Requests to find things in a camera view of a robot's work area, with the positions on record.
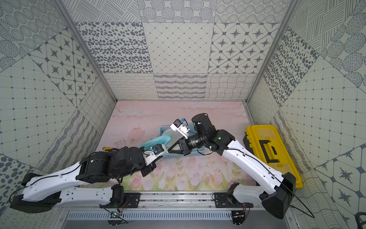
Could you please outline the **white mesh laundry bag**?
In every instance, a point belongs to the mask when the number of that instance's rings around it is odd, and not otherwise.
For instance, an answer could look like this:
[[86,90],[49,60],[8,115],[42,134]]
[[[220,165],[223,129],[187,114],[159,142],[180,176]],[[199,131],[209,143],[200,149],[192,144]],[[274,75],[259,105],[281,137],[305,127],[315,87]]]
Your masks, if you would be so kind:
[[170,135],[172,138],[180,138],[181,136],[178,131],[173,131],[172,129],[167,129],[162,135]]

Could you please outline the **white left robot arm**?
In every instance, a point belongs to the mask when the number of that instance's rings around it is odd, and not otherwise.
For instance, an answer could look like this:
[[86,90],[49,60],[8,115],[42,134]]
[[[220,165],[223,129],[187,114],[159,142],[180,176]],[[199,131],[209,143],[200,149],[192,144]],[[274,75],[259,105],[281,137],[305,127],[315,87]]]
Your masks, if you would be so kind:
[[100,208],[119,209],[127,204],[123,178],[135,172],[142,176],[156,168],[165,148],[104,148],[74,165],[41,176],[27,174],[19,195],[11,195],[10,208],[25,213],[43,213],[66,204],[94,203]]

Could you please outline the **turquoise mesh laundry bag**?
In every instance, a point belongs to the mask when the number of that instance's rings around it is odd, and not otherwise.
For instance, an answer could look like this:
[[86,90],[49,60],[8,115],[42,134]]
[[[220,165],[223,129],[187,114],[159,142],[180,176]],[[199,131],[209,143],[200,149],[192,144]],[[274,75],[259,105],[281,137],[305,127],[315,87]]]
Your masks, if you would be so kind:
[[144,148],[144,150],[150,150],[150,148],[154,147],[157,144],[167,146],[167,144],[170,143],[171,140],[172,140],[171,135],[162,135],[148,142],[143,143],[140,146],[140,148]]

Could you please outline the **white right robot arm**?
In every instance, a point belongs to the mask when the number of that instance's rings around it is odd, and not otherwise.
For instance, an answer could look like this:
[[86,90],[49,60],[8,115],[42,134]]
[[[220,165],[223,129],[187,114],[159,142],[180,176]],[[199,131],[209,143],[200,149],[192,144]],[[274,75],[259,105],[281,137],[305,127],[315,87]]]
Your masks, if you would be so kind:
[[295,196],[296,178],[290,172],[285,174],[265,164],[254,154],[240,144],[235,137],[226,130],[217,130],[206,113],[197,114],[192,118],[196,134],[189,135],[185,119],[176,119],[170,128],[178,131],[182,137],[176,141],[180,149],[173,146],[169,153],[188,155],[193,149],[206,147],[210,151],[223,156],[238,165],[249,174],[261,187],[258,194],[252,194],[243,185],[236,185],[232,196],[240,203],[261,202],[261,205],[271,215],[283,219]]

